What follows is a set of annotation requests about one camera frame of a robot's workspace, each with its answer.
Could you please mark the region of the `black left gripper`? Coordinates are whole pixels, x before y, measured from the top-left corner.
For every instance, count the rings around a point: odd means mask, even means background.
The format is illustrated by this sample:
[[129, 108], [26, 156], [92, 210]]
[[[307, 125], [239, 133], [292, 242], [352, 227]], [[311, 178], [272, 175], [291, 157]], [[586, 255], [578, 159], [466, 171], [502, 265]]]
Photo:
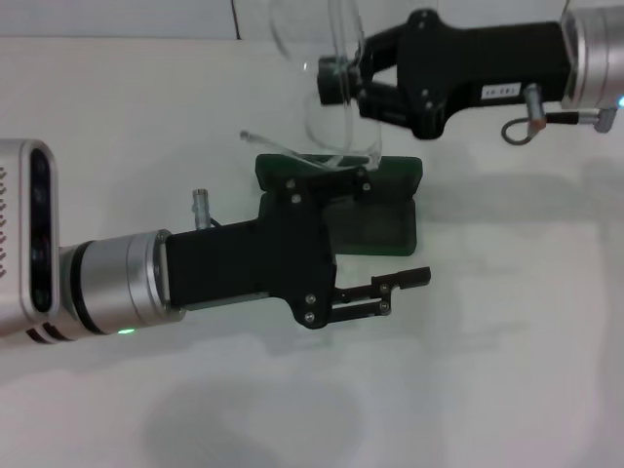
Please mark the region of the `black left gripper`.
[[273, 297], [294, 319], [317, 330], [333, 320], [388, 316], [395, 289], [427, 286], [429, 267], [372, 277], [364, 286], [334, 289], [336, 261], [323, 204], [372, 194], [363, 167], [293, 177], [255, 219], [174, 234], [166, 241], [171, 305], [191, 309]]

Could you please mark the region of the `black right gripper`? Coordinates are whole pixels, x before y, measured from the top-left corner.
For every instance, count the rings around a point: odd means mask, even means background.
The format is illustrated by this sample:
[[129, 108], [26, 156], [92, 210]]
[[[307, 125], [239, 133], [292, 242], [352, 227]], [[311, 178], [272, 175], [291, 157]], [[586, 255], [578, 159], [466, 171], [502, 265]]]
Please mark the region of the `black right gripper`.
[[[468, 108], [520, 104], [530, 84], [560, 101], [571, 72], [554, 21], [459, 28], [429, 9], [366, 37], [355, 56], [321, 57], [322, 105], [358, 102], [360, 116], [439, 138], [448, 119]], [[374, 76], [397, 65], [397, 86]]]

